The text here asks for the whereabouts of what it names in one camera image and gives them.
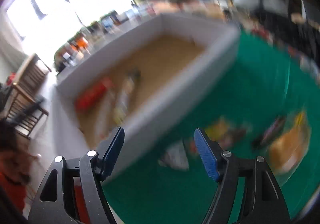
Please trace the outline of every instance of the cardboard box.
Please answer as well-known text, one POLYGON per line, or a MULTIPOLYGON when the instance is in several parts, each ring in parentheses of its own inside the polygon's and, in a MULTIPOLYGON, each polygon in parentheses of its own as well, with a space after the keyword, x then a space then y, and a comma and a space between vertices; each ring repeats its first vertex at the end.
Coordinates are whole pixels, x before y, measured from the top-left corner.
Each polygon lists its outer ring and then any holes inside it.
POLYGON ((130 25, 64 76, 52 93, 53 142, 66 159, 84 155, 89 147, 73 107, 74 99, 87 86, 105 75, 120 60, 160 35, 172 35, 203 46, 205 50, 168 80, 133 114, 126 118, 125 143, 112 176, 135 162, 158 138, 177 124, 232 66, 240 31, 221 21, 190 14, 161 14, 130 25))

